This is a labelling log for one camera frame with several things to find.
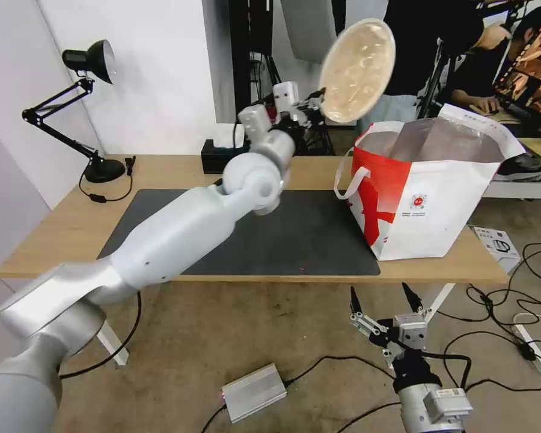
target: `black desk lamp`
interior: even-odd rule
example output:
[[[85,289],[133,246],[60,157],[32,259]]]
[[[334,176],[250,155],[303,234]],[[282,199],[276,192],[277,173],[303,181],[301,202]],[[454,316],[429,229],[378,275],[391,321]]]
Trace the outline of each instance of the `black desk lamp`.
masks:
[[[68,69],[72,69],[81,77],[80,80],[44,102],[22,111],[22,118],[90,159],[90,163],[84,171],[84,177],[87,181],[100,183],[117,179],[125,171],[122,162],[115,159],[104,159],[98,155],[98,150],[79,143],[44,123],[47,117],[92,93],[94,80],[87,76],[87,72],[92,72],[102,81],[112,84],[112,76],[115,74],[112,47],[104,39],[93,43],[87,51],[65,50],[62,53],[62,61]],[[66,102],[49,105],[79,87],[84,91],[83,93]]]

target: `bag handle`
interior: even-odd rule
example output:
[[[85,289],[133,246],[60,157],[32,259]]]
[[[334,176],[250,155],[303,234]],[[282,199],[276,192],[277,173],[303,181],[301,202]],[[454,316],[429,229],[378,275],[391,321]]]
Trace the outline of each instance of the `bag handle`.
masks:
[[[349,154],[353,151],[355,146],[351,147],[347,153],[344,154],[345,157],[349,156]],[[341,181],[341,176],[343,174],[343,168],[344,168],[344,162],[346,161],[346,158],[343,158],[341,163],[338,165],[337,174],[335,174],[335,185],[332,187],[332,190],[335,192],[335,195],[339,200],[347,200],[351,195],[356,193],[356,190],[359,189],[359,185],[361,184],[362,180],[365,177],[371,177],[371,171],[366,167],[359,167],[359,169],[356,171],[355,175],[353,176],[353,179],[350,181],[349,187],[347,188],[347,191],[344,194],[341,194],[338,190],[338,184]]]

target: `power strip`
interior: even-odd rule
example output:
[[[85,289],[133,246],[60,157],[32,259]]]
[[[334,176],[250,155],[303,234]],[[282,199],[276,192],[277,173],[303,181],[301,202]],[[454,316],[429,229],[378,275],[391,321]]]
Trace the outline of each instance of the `power strip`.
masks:
[[[541,350],[537,346],[537,343],[533,342],[533,339],[527,332],[527,329],[523,325],[513,325],[512,326],[513,334],[515,334],[518,338],[523,340],[524,342],[531,342],[529,343],[529,347],[533,349],[533,352],[537,355],[535,360],[533,361],[533,364],[535,364],[535,368],[541,374]]]

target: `lamp shade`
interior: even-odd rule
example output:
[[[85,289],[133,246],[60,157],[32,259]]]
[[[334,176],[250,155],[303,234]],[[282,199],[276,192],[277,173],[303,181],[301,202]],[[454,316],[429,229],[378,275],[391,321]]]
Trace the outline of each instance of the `lamp shade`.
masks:
[[[366,19],[343,31],[320,73],[324,115],[338,123],[364,116],[385,91],[394,64],[395,39],[383,21]]]
[[[86,51],[64,50],[62,61],[68,69],[92,72],[109,84],[116,74],[114,53],[106,39],[94,42]]]

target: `lamp base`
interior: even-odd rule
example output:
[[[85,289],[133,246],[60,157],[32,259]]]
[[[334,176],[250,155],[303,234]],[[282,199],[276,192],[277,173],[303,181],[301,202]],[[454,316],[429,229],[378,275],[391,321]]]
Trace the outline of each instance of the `lamp base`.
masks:
[[[110,182],[118,179],[125,171],[122,162],[116,159],[104,159],[96,155],[84,171],[84,177],[93,183]]]

